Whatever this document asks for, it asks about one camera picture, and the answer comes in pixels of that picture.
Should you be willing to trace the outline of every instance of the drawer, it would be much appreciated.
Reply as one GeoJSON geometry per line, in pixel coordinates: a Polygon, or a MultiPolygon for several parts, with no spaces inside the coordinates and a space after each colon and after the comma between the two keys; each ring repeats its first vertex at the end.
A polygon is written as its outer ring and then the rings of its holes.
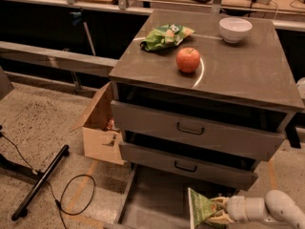
{"type": "Polygon", "coordinates": [[[257,180],[257,174],[250,171],[127,142],[120,143],[120,151],[122,158],[132,163],[236,189],[247,191],[257,180]]]}
{"type": "Polygon", "coordinates": [[[152,135],[196,147],[268,161],[283,134],[112,102],[115,124],[122,130],[152,135]]]}
{"type": "Polygon", "coordinates": [[[120,102],[266,132],[278,133],[287,115],[283,111],[265,109],[264,106],[258,108],[229,103],[226,99],[222,101],[185,92],[173,93],[166,88],[159,91],[124,83],[115,83],[115,86],[120,102]]]}
{"type": "Polygon", "coordinates": [[[203,180],[134,165],[125,202],[115,222],[105,229],[190,229],[188,188],[206,198],[230,197],[235,189],[203,180]]]}

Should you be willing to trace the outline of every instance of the black power cable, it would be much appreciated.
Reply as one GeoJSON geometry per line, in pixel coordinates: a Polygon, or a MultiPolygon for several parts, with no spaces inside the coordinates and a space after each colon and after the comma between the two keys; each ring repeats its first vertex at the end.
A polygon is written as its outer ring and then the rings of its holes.
{"type": "Polygon", "coordinates": [[[300,9],[300,10],[305,10],[305,7],[300,7],[300,6],[295,6],[295,2],[298,1],[300,2],[301,4],[304,5],[305,1],[304,0],[294,0],[290,3],[290,6],[295,8],[295,9],[300,9]]]}
{"type": "MultiPolygon", "coordinates": [[[[4,136],[2,132],[0,132],[0,137],[5,138],[10,144],[12,144],[12,145],[14,146],[14,148],[17,150],[18,154],[22,157],[22,159],[23,159],[23,160],[29,165],[29,167],[32,169],[32,171],[33,171],[34,173],[37,174],[37,171],[35,171],[35,170],[32,168],[32,166],[31,166],[31,165],[24,159],[24,157],[21,155],[21,153],[20,153],[20,151],[19,151],[17,145],[14,144],[11,140],[9,140],[6,136],[4,136]]],[[[64,192],[63,192],[62,195],[61,195],[60,200],[56,199],[56,197],[55,197],[55,195],[54,195],[54,192],[53,192],[53,189],[52,189],[52,187],[51,187],[51,194],[52,194],[52,196],[53,196],[54,199],[55,199],[55,203],[56,203],[56,205],[57,205],[57,207],[58,207],[58,209],[59,209],[59,216],[60,216],[60,218],[61,218],[61,221],[62,221],[62,223],[63,223],[65,229],[68,229],[68,227],[67,227],[66,224],[65,224],[65,221],[64,221],[64,219],[63,219],[63,217],[62,217],[61,212],[65,213],[65,214],[67,214],[67,215],[69,215],[69,216],[77,216],[77,215],[83,213],[83,212],[88,208],[88,206],[91,204],[91,202],[92,202],[92,200],[93,200],[93,196],[94,196],[94,193],[95,193],[95,184],[96,184],[96,183],[95,183],[94,178],[93,178],[92,176],[90,176],[90,175],[86,175],[86,174],[85,174],[85,175],[78,175],[78,176],[76,176],[76,177],[73,177],[73,178],[68,182],[68,184],[66,185],[66,187],[65,187],[65,189],[64,189],[64,192]],[[77,213],[68,213],[67,211],[65,211],[65,210],[62,208],[62,199],[63,199],[63,197],[64,197],[64,195],[65,195],[66,190],[68,189],[69,185],[71,184],[71,182],[73,182],[73,181],[74,181],[75,179],[77,179],[78,177],[88,177],[88,178],[90,178],[90,179],[92,180],[92,182],[93,182],[93,189],[92,189],[91,198],[90,198],[89,202],[87,203],[87,205],[86,205],[80,212],[77,212],[77,213]]]]}
{"type": "Polygon", "coordinates": [[[57,207],[58,207],[58,209],[59,209],[59,216],[60,216],[60,218],[61,218],[61,221],[62,221],[62,223],[63,223],[65,229],[67,229],[68,227],[66,226],[66,223],[65,223],[65,221],[64,221],[64,219],[63,219],[63,217],[62,217],[62,213],[61,213],[61,212],[63,212],[63,213],[66,214],[66,215],[69,215],[69,216],[77,216],[77,215],[83,213],[83,212],[88,208],[88,206],[91,204],[91,202],[92,202],[92,200],[93,200],[93,196],[94,196],[94,193],[95,193],[95,184],[96,184],[96,183],[95,183],[95,180],[94,180],[94,178],[93,178],[92,176],[86,175],[86,174],[78,175],[78,176],[72,178],[72,179],[68,182],[68,184],[66,185],[66,187],[65,187],[65,189],[64,189],[64,192],[63,192],[62,195],[61,195],[60,200],[58,200],[58,199],[55,197],[54,192],[53,192],[52,187],[51,187],[51,193],[52,193],[52,196],[53,196],[54,199],[55,199],[55,203],[56,203],[56,205],[57,205],[57,207]],[[81,211],[76,212],[76,213],[69,213],[69,212],[67,212],[67,211],[65,211],[65,210],[63,209],[62,200],[63,200],[63,197],[64,197],[65,192],[67,191],[69,185],[70,185],[75,179],[77,179],[78,177],[88,177],[88,178],[90,178],[90,179],[92,180],[92,182],[93,182],[92,194],[91,194],[91,198],[90,198],[89,202],[87,203],[87,205],[86,205],[81,211]]]}

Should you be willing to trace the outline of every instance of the green snack bag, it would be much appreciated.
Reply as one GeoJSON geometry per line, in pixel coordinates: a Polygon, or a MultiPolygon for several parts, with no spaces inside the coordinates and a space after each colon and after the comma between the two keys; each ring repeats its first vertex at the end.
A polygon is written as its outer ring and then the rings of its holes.
{"type": "Polygon", "coordinates": [[[152,30],[141,42],[141,48],[146,51],[157,51],[178,46],[185,37],[192,33],[194,30],[190,28],[167,24],[152,30]]]}
{"type": "Polygon", "coordinates": [[[223,208],[219,206],[216,201],[208,199],[192,188],[188,188],[189,205],[190,205],[190,217],[191,217],[191,229],[196,229],[201,223],[207,223],[212,228],[226,228],[225,224],[212,223],[209,221],[211,217],[222,211],[223,208]]]}

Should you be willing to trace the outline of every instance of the drawer handle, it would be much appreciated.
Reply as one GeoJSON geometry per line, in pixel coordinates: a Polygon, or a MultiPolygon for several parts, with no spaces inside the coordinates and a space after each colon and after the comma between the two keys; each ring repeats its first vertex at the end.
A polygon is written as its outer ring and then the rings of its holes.
{"type": "Polygon", "coordinates": [[[204,133],[204,128],[203,127],[201,128],[200,132],[191,132],[189,130],[182,129],[181,126],[180,126],[180,122],[177,122],[176,128],[177,128],[178,131],[183,132],[183,133],[188,133],[188,134],[203,135],[203,133],[204,133]]]}
{"type": "Polygon", "coordinates": [[[179,169],[179,170],[185,171],[185,172],[195,172],[197,170],[197,166],[196,165],[193,167],[193,169],[187,169],[187,168],[178,166],[178,162],[177,161],[174,162],[174,167],[179,169]]]}

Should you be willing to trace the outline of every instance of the black tripod leg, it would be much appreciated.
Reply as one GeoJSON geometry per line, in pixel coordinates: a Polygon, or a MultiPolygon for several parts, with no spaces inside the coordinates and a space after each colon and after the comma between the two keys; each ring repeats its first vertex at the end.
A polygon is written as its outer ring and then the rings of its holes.
{"type": "Polygon", "coordinates": [[[62,156],[67,156],[69,154],[68,149],[69,149],[68,145],[65,145],[64,147],[62,147],[61,151],[57,154],[55,159],[52,161],[51,165],[48,167],[48,169],[46,170],[44,175],[36,182],[36,184],[32,187],[32,189],[27,194],[25,199],[19,205],[18,209],[11,216],[11,219],[13,221],[16,221],[19,218],[24,217],[24,216],[27,215],[27,207],[31,203],[31,200],[35,197],[35,195],[38,193],[39,189],[47,181],[49,175],[51,174],[53,169],[57,166],[57,164],[60,161],[60,159],[62,158],[62,156]]]}

